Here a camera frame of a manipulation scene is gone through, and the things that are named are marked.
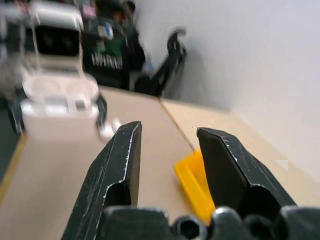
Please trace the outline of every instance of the yellow block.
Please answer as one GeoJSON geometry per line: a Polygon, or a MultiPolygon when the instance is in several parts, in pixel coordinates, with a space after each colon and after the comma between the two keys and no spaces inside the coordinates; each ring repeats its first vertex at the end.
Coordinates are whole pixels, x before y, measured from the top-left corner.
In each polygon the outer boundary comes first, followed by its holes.
{"type": "Polygon", "coordinates": [[[209,191],[201,150],[175,164],[174,170],[195,214],[205,224],[210,224],[215,205],[209,191]]]}

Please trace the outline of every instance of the green logo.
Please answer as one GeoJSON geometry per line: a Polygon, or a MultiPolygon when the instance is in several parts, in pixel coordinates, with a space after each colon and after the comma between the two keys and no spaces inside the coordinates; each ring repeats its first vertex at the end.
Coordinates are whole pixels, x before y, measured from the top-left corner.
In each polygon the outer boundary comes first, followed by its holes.
{"type": "Polygon", "coordinates": [[[102,40],[96,45],[97,54],[111,55],[115,57],[121,57],[121,40],[112,39],[112,40],[102,40]]]}

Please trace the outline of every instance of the black chair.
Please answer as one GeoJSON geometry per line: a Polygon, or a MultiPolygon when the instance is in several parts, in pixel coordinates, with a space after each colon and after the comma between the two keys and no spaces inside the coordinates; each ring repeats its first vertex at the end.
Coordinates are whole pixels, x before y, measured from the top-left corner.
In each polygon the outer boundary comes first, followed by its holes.
{"type": "Polygon", "coordinates": [[[178,40],[178,35],[185,35],[186,31],[179,29],[173,32],[167,41],[168,56],[158,71],[152,76],[140,76],[134,86],[134,91],[160,97],[170,81],[175,80],[178,69],[184,65],[187,51],[178,40]]]}

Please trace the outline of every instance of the table surface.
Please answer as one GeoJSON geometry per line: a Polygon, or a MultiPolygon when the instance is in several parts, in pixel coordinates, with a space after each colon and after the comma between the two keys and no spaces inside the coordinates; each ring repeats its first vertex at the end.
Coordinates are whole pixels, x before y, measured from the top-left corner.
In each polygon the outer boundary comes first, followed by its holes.
{"type": "MultiPolygon", "coordinates": [[[[190,212],[174,164],[192,152],[157,98],[101,89],[108,118],[142,122],[138,205],[157,207],[173,222],[190,212]]],[[[1,240],[58,240],[87,170],[104,147],[98,138],[69,144],[28,139],[0,208],[1,240]]]]}
{"type": "Polygon", "coordinates": [[[244,147],[265,164],[300,206],[320,206],[320,184],[281,154],[237,116],[216,109],[162,100],[178,128],[194,149],[199,148],[197,127],[218,129],[235,135],[244,147]]]}
{"type": "MultiPolygon", "coordinates": [[[[171,223],[191,212],[173,166],[199,147],[193,127],[237,136],[298,204],[320,206],[313,194],[319,185],[236,116],[105,87],[101,92],[109,119],[142,122],[138,205],[166,210],[171,223]],[[279,162],[287,164],[288,171],[279,162]]],[[[1,240],[60,239],[87,170],[104,145],[98,138],[68,144],[29,139],[0,206],[1,240]]]]}

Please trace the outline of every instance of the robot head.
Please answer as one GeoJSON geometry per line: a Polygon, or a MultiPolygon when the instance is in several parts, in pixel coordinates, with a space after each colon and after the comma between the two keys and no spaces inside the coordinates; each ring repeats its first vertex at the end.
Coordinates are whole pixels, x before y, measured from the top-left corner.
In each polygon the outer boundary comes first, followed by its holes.
{"type": "Polygon", "coordinates": [[[56,2],[33,2],[30,20],[36,53],[64,57],[80,54],[83,22],[76,7],[56,2]]]}

